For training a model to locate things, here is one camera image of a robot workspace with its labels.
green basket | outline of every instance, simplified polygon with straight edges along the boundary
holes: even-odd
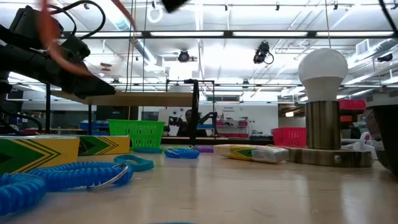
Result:
[[[109,132],[112,136],[130,135],[132,148],[160,148],[163,134],[163,121],[130,121],[109,119]]]

orange wire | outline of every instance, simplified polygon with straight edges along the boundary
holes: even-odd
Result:
[[[129,19],[132,27],[136,30],[136,23],[130,15],[129,11],[121,4],[119,0],[112,0],[118,9]],[[79,75],[92,75],[85,67],[76,65],[65,60],[62,57],[60,46],[54,41],[54,38],[59,38],[59,33],[56,32],[56,27],[51,20],[50,12],[47,9],[47,0],[41,0],[42,13],[39,16],[38,32],[42,44],[49,49],[48,52],[52,59],[54,59],[63,69],[68,72]]]

metal key ring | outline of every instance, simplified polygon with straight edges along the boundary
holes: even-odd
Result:
[[[118,164],[113,166],[113,168],[116,167],[125,167],[122,172],[120,172],[118,175],[114,176],[112,179],[108,180],[107,182],[103,183],[103,184],[99,184],[98,186],[94,186],[94,187],[87,187],[88,191],[95,191],[95,190],[101,190],[111,184],[113,184],[115,181],[119,180],[129,169],[129,166],[127,164]]]

workshop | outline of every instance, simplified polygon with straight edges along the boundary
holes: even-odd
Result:
[[[397,223],[398,0],[0,0],[0,223]]]

purple object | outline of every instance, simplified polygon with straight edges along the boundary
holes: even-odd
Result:
[[[200,153],[214,153],[213,146],[194,146],[192,149],[199,151]]]

